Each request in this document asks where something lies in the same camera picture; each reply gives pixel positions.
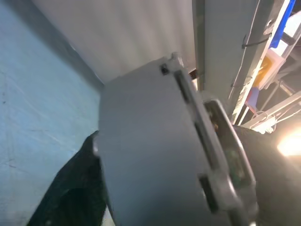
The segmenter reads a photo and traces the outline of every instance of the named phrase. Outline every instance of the white ceiling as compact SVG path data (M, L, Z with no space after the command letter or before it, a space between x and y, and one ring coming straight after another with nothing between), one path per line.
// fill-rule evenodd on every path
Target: white ceiling
M179 52L195 67L191 0L33 0L103 83Z

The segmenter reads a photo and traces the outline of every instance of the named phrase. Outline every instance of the light blue wall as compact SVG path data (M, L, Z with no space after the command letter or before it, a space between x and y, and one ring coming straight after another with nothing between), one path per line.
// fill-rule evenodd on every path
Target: light blue wall
M0 225L25 225L97 130L102 84L29 0L0 0Z

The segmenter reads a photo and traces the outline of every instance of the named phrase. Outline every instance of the white panel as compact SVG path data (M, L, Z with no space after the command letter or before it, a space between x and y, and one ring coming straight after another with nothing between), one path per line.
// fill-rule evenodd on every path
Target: white panel
M191 0L33 0L106 83L177 51L195 68Z

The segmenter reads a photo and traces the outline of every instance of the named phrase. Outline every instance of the gray device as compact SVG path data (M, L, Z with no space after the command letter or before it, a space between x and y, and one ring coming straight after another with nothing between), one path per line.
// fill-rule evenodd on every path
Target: gray device
M108 83L98 153L117 226L248 226L255 179L218 100L195 90L181 59Z

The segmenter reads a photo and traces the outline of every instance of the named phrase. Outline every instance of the bright light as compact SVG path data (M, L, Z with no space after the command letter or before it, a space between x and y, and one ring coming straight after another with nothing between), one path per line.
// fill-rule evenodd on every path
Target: bright light
M301 130L285 137L277 148L285 156L301 155Z

